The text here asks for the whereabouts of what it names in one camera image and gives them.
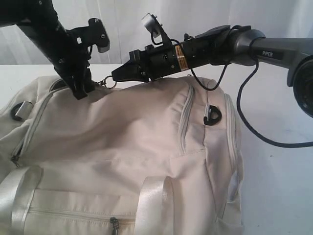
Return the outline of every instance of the zipper pull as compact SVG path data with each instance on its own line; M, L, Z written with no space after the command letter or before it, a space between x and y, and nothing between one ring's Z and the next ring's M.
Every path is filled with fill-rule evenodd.
M110 223L113 225L112 235L118 235L119 223L115 217L110 218Z

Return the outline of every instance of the metal ring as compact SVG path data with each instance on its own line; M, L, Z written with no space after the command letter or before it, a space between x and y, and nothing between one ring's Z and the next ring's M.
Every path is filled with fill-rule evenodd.
M106 88L108 88L108 89L113 89L114 87L116 87L117 82L115 82L114 86L112 86L112 87L107 87L107 79L108 79L109 77L113 78L112 75L106 76L106 78L103 79L103 85L104 85Z

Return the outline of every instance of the bag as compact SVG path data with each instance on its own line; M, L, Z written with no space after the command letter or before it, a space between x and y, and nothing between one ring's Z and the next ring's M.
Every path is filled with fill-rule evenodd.
M213 106L222 119L205 125ZM0 157L1 234L243 231L236 112L193 77L96 86L82 100L58 77L38 78L0 113Z

